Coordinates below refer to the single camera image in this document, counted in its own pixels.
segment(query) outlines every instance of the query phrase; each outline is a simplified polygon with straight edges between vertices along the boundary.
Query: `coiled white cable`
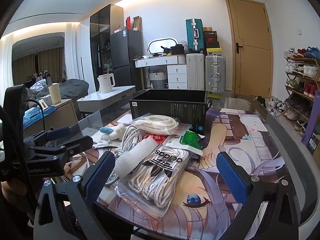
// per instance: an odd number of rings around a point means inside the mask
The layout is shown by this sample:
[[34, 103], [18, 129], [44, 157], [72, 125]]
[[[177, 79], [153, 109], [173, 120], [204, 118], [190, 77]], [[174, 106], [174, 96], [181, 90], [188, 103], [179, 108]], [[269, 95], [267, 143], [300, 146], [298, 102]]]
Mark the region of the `coiled white cable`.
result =
[[[133, 125], [129, 125], [127, 130], [122, 138], [122, 142], [120, 147], [115, 149], [115, 158], [116, 160], [124, 153], [130, 151], [133, 147], [135, 147], [139, 142], [142, 141], [142, 135], [140, 133], [140, 129], [136, 128]], [[119, 179], [118, 175], [115, 172], [112, 172], [105, 183], [105, 186], [111, 186]]]
[[[173, 198], [176, 183], [188, 164], [189, 152], [166, 146], [160, 147], [158, 151], [165, 153], [165, 156], [152, 152], [146, 158], [146, 160], [149, 160], [148, 165], [141, 164], [140, 167], [134, 171], [133, 177], [129, 180], [128, 185], [147, 201], [152, 199], [156, 206], [163, 208]], [[172, 171], [171, 177], [169, 178], [163, 171], [153, 176], [151, 173], [156, 172], [155, 165], [157, 165], [159, 169], [166, 169], [167, 173]]]
[[133, 123], [136, 127], [145, 130], [148, 133], [157, 135], [174, 134], [179, 123], [172, 117], [165, 115], [149, 115], [140, 118]]

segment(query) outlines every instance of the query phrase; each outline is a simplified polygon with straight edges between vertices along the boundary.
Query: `anime desk mat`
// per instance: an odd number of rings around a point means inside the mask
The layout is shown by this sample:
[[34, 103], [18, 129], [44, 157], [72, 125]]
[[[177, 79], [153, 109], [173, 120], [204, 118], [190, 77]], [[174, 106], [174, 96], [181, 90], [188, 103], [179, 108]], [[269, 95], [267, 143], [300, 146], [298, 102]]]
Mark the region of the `anime desk mat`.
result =
[[[130, 111], [108, 126], [118, 125], [117, 120], [126, 114]], [[248, 174], [258, 175], [263, 181], [276, 183], [282, 178], [291, 181], [278, 148], [256, 114], [211, 107], [206, 114], [204, 131], [205, 137], [199, 142], [203, 156], [193, 159], [186, 168], [176, 185], [169, 210], [159, 221], [137, 212], [116, 196], [112, 187], [104, 187], [97, 201], [116, 216], [146, 231], [176, 239], [214, 240], [223, 235], [242, 207], [216, 167], [218, 153], [226, 151]], [[76, 169], [88, 160], [95, 163], [106, 150], [114, 152], [114, 148], [86, 151], [87, 160], [80, 161], [77, 167], [73, 165], [67, 177], [81, 175], [83, 171]], [[267, 203], [261, 205], [246, 239], [257, 232], [266, 207]]]

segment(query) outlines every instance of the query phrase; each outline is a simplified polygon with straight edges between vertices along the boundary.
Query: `brown curtain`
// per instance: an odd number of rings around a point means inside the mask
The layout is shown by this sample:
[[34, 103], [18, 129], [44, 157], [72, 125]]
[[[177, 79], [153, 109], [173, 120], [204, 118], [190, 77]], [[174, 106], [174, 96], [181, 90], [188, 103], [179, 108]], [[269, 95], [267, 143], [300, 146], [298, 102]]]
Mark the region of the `brown curtain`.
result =
[[38, 53], [39, 72], [48, 70], [53, 83], [62, 81], [61, 50], [64, 48], [48, 49]]
[[34, 54], [12, 61], [13, 84], [21, 85], [28, 81], [28, 76], [36, 72]]

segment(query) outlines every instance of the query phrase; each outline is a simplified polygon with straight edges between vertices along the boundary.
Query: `anime eye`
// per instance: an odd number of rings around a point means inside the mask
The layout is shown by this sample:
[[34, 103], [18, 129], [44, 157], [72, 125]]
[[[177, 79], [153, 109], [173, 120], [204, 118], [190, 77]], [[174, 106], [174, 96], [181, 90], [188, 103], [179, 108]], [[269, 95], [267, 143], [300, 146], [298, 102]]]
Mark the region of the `anime eye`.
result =
[[198, 194], [191, 194], [187, 197], [187, 203], [183, 203], [186, 207], [199, 208], [211, 203], [204, 197], [204, 201], [201, 202], [201, 197]]

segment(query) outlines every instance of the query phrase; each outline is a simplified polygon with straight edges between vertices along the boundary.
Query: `white drawer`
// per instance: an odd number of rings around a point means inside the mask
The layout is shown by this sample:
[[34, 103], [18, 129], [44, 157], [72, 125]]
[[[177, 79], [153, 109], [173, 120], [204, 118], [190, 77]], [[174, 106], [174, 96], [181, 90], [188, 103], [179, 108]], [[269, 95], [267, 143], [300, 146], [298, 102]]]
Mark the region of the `white drawer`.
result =
[[169, 89], [188, 89], [187, 83], [169, 83]]
[[186, 74], [169, 74], [168, 75], [169, 83], [187, 83]]
[[167, 66], [168, 74], [186, 74], [187, 65], [169, 65]]
[[178, 64], [177, 56], [154, 57], [136, 61], [136, 67]]

